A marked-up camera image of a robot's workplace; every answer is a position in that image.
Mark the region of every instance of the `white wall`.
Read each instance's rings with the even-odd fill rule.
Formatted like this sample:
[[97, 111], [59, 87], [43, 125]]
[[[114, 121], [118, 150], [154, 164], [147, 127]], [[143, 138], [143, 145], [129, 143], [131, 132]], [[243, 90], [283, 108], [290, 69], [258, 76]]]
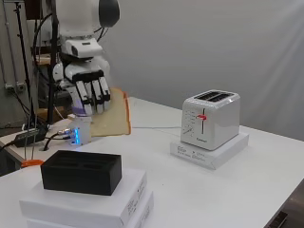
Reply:
[[131, 96], [181, 108], [217, 88], [242, 99], [241, 122], [304, 140], [303, 0], [121, 0], [103, 40]]

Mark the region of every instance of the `white box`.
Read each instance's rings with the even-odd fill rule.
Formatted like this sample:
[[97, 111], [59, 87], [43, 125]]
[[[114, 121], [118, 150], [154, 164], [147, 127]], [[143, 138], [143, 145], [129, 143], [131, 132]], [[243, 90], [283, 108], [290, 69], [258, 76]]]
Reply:
[[249, 141], [249, 135], [239, 133], [233, 139], [210, 151], [184, 142], [171, 142], [170, 153], [202, 167], [216, 170], [242, 151]]
[[[143, 193], [141, 202], [139, 203], [138, 209], [127, 223], [125, 228], [143, 228], [146, 220], [154, 207], [153, 192], [145, 190]], [[71, 226], [59, 225], [51, 222], [41, 220], [28, 220], [28, 228], [72, 228]]]
[[40, 182], [20, 200], [28, 219], [82, 228], [122, 228], [130, 220], [146, 187], [142, 170], [124, 169], [111, 197], [50, 191]]

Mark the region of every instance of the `table surface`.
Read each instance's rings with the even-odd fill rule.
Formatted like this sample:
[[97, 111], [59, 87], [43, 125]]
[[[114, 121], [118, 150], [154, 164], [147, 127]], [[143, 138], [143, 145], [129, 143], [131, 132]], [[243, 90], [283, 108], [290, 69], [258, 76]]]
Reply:
[[[261, 228], [304, 177], [304, 142], [242, 126], [249, 146], [210, 171], [169, 154], [170, 141], [180, 134], [180, 110], [139, 99], [130, 99], [130, 107], [131, 135], [76, 150], [121, 154], [123, 167], [147, 171], [155, 209], [146, 228]], [[2, 227], [26, 227], [18, 200], [40, 180], [39, 167], [0, 179]]]

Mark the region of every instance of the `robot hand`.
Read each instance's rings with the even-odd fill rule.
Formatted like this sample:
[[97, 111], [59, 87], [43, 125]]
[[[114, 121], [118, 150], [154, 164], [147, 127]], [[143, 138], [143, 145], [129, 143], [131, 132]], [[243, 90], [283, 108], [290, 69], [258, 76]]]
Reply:
[[60, 87], [69, 92], [73, 113], [91, 116], [109, 108], [111, 95], [105, 79], [108, 72], [108, 62], [98, 56], [86, 62], [69, 64], [65, 69], [60, 63], [54, 68], [53, 76], [57, 83], [60, 82]]

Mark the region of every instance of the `toaster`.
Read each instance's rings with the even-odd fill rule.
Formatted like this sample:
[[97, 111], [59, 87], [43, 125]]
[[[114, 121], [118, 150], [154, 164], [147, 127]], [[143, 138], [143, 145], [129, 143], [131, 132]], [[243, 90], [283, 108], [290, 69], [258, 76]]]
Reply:
[[180, 140], [215, 150], [239, 132], [240, 97], [210, 90], [188, 98], [182, 106]]

